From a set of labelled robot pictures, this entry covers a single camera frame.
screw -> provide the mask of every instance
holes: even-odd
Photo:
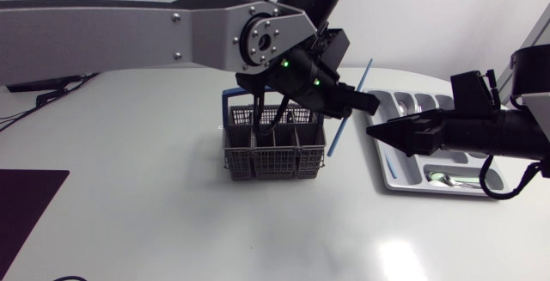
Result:
[[[174,13],[174,14],[172,15],[172,21],[173,21],[174,23],[179,22],[180,20],[181,20],[181,17],[180,17],[180,15],[178,15],[177,13]]]

wire cutlery basket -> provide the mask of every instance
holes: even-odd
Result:
[[[229,97],[247,93],[240,88],[223,91],[223,150],[231,179],[315,178],[324,166],[323,115],[289,103],[273,132],[256,134],[252,105],[228,107]],[[270,124],[277,109],[266,105],[260,125]]]

black mat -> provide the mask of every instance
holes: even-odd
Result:
[[[0,169],[0,280],[68,175],[65,170]]]

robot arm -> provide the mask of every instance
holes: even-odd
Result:
[[[480,172],[480,184],[494,199],[516,196],[538,171],[550,177],[550,45],[532,46],[511,57],[514,87],[511,100],[516,110],[502,110],[494,72],[485,75],[488,89],[478,71],[451,77],[455,108],[434,109],[367,128],[367,134],[405,152],[431,155],[438,149],[459,150],[489,155]],[[518,105],[523,98],[527,105]],[[536,160],[525,171],[513,192],[499,194],[489,190],[485,173],[492,156],[512,156]]]
[[[349,41],[327,28],[339,0],[0,2],[0,84],[194,62],[237,72],[263,100],[266,85],[341,118],[378,100],[339,82]]]

white table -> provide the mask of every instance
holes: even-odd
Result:
[[[550,279],[550,181],[504,202],[391,192],[355,112],[315,180],[235,183],[219,129],[234,86],[209,69],[106,73],[0,133],[0,168],[70,170],[5,279]],[[397,70],[365,87],[450,93]],[[34,95],[3,90],[0,116]],[[498,161],[513,186],[528,163]]]

